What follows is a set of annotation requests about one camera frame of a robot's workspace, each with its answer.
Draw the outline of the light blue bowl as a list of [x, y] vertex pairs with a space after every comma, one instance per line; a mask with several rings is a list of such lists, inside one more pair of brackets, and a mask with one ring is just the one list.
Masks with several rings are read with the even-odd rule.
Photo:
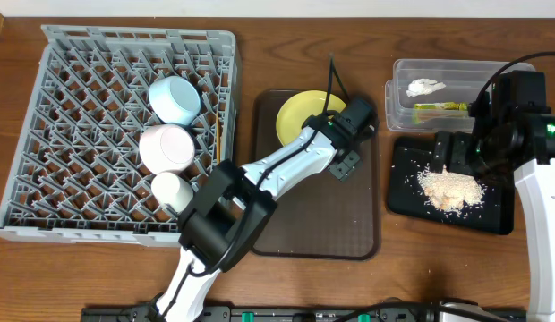
[[149, 103], [162, 122], [180, 126], [189, 126], [201, 110], [197, 89], [180, 76], [169, 76], [152, 83]]

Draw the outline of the green snack wrapper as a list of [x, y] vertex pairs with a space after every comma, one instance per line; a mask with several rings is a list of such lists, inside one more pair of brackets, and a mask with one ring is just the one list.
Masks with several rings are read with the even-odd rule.
[[437, 118], [467, 117], [468, 103], [440, 102], [414, 104], [412, 120], [414, 124], [426, 123]]

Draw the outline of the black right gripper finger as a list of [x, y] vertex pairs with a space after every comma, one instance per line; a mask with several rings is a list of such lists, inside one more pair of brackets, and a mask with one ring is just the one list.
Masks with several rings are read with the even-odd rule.
[[452, 157], [453, 141], [453, 132], [438, 131], [435, 134], [434, 148], [431, 153], [431, 162], [429, 164], [431, 172], [442, 173], [445, 169], [449, 169]]
[[466, 132], [454, 132], [452, 138], [451, 171], [456, 174], [473, 174], [470, 154], [474, 147], [474, 137]]

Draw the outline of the white tissue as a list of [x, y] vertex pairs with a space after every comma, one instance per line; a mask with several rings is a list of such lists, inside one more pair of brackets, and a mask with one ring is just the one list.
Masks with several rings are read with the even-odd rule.
[[409, 97], [430, 95], [431, 93], [444, 89], [446, 85], [431, 79], [413, 80], [407, 87], [406, 94]]

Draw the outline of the wooden chopstick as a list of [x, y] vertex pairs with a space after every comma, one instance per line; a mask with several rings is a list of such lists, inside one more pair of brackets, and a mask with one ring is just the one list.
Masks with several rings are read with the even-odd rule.
[[217, 164], [220, 163], [221, 161], [221, 156], [220, 156], [220, 135], [221, 135], [221, 130], [220, 130], [220, 121], [219, 121], [219, 114], [218, 112], [216, 113], [216, 162]]

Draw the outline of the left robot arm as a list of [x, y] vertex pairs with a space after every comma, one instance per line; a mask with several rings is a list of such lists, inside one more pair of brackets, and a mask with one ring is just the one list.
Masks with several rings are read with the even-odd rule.
[[374, 104], [354, 97], [340, 112], [323, 109], [308, 116], [296, 139], [259, 161], [217, 165], [177, 214], [179, 263], [147, 319], [196, 320], [215, 279], [250, 251], [278, 199], [323, 170], [344, 181], [358, 162], [356, 150], [374, 136], [378, 124]]

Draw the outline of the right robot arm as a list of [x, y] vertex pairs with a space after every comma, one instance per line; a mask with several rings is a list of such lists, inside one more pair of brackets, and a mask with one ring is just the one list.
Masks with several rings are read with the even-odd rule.
[[555, 321], [555, 115], [542, 72], [496, 72], [469, 108], [471, 133], [440, 131], [430, 169], [512, 183], [525, 215], [530, 321]]

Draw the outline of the yellow plate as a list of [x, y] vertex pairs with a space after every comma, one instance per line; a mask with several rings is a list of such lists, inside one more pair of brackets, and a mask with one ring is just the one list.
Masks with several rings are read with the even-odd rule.
[[305, 130], [305, 121], [313, 115], [319, 115], [326, 103], [326, 91], [308, 90], [290, 97], [279, 109], [276, 131], [280, 143], [287, 146], [292, 142], [302, 145], [308, 140], [312, 129]]

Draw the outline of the white cup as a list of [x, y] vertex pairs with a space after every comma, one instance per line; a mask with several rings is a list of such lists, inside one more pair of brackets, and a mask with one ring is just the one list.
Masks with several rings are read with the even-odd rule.
[[193, 198], [191, 185], [177, 174], [157, 174], [151, 183], [151, 191], [161, 206], [169, 205], [176, 213], [182, 212]]

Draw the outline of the rice and nut scraps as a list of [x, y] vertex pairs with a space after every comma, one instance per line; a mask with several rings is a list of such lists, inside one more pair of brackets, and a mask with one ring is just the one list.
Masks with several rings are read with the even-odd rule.
[[483, 205], [486, 186], [473, 176], [451, 173], [446, 168], [435, 173], [426, 166], [416, 179], [428, 204], [443, 213], [462, 216], [467, 208]]

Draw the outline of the pink bowl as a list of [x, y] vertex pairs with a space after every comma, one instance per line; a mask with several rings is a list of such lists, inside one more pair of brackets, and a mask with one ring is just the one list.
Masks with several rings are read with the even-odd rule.
[[149, 127], [140, 138], [142, 163], [154, 174], [181, 173], [193, 161], [195, 146], [192, 136], [175, 124]]

